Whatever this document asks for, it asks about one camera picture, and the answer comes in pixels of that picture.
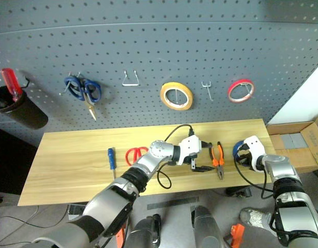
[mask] tape roll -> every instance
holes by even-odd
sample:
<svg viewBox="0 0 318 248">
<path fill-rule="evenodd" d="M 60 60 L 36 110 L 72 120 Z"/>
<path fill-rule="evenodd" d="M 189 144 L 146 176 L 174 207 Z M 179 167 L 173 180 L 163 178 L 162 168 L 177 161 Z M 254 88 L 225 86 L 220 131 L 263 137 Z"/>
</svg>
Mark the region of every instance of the tape roll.
<svg viewBox="0 0 318 248">
<path fill-rule="evenodd" d="M 185 97 L 186 97 L 185 103 L 176 104 L 176 103 L 171 102 L 167 98 L 167 92 L 169 90 L 176 90 L 176 89 L 185 95 Z M 173 110 L 188 110 L 189 108 L 191 108 L 191 105 L 193 103 L 193 94 L 190 91 L 190 89 L 188 87 L 186 87 L 184 84 L 181 84 L 178 82 L 165 83 L 161 88 L 160 98 L 161 98 L 161 101 L 164 103 L 164 105 L 166 105 L 167 107 L 169 107 Z"/>
<path fill-rule="evenodd" d="M 251 86 L 251 89 L 248 89 L 248 94 L 242 98 L 232 98 L 231 97 L 231 92 L 239 85 L 245 85 L 245 86 Z M 237 80 L 236 82 L 234 82 L 228 89 L 228 98 L 230 101 L 234 102 L 234 103 L 242 103 L 247 101 L 248 99 L 250 99 L 252 97 L 252 95 L 254 94 L 254 90 L 255 90 L 255 86 L 253 84 L 253 82 L 249 79 L 240 79 Z"/>
</svg>

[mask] yellow tape roll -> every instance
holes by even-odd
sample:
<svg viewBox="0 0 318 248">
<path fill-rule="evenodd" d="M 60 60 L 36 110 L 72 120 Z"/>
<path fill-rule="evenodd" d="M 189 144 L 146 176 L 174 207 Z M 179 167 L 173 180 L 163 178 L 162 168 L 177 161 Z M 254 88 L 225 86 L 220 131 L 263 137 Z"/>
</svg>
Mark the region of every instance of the yellow tape roll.
<svg viewBox="0 0 318 248">
<path fill-rule="evenodd" d="M 175 104 L 167 98 L 167 96 L 166 96 L 167 92 L 169 90 L 176 90 L 176 89 L 181 91 L 185 95 L 185 97 L 186 97 L 185 103 Z M 160 98 L 161 98 L 161 101 L 167 107 L 169 107 L 173 110 L 188 110 L 189 108 L 191 108 L 191 105 L 193 103 L 193 94 L 190 91 L 190 89 L 188 87 L 186 87 L 184 84 L 181 84 L 178 82 L 165 83 L 161 88 Z"/>
</svg>

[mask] red tape roll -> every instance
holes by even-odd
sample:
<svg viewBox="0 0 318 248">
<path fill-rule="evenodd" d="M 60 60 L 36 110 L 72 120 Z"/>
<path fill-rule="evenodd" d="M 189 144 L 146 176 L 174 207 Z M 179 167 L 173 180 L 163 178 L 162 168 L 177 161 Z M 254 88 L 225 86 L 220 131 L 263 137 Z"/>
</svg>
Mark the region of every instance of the red tape roll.
<svg viewBox="0 0 318 248">
<path fill-rule="evenodd" d="M 249 93 L 242 97 L 242 98 L 232 98 L 231 97 L 231 92 L 239 85 L 245 85 L 246 87 L 248 85 L 251 86 L 251 89 L 248 90 Z M 242 102 L 245 102 L 247 101 L 248 99 L 250 99 L 252 97 L 252 95 L 254 94 L 254 90 L 255 90 L 255 86 L 253 84 L 253 82 L 249 79 L 240 79 L 240 80 L 237 80 L 236 82 L 234 82 L 228 89 L 228 98 L 231 102 L 234 102 L 234 103 L 242 103 Z"/>
</svg>

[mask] pliers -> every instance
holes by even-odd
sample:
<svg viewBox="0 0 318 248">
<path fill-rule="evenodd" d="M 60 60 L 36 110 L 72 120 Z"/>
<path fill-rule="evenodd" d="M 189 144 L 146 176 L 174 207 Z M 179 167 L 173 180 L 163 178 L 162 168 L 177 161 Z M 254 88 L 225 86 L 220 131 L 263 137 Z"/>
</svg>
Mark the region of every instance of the pliers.
<svg viewBox="0 0 318 248">
<path fill-rule="evenodd" d="M 218 161 L 215 158 L 213 146 L 209 147 L 209 156 L 213 163 L 213 166 L 217 169 L 218 177 L 222 180 L 224 177 L 224 170 L 223 170 L 224 153 L 223 153 L 223 148 L 220 142 L 217 143 L 217 148 L 219 149 L 219 152 L 220 152 L 220 160 Z"/>
</svg>

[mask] white wall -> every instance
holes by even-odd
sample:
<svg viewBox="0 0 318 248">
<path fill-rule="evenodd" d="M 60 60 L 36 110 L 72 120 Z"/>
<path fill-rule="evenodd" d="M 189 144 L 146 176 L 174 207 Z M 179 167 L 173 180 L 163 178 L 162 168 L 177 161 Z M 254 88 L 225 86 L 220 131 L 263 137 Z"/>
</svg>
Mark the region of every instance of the white wall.
<svg viewBox="0 0 318 248">
<path fill-rule="evenodd" d="M 318 68 L 268 124 L 313 120 L 318 115 Z"/>
</svg>

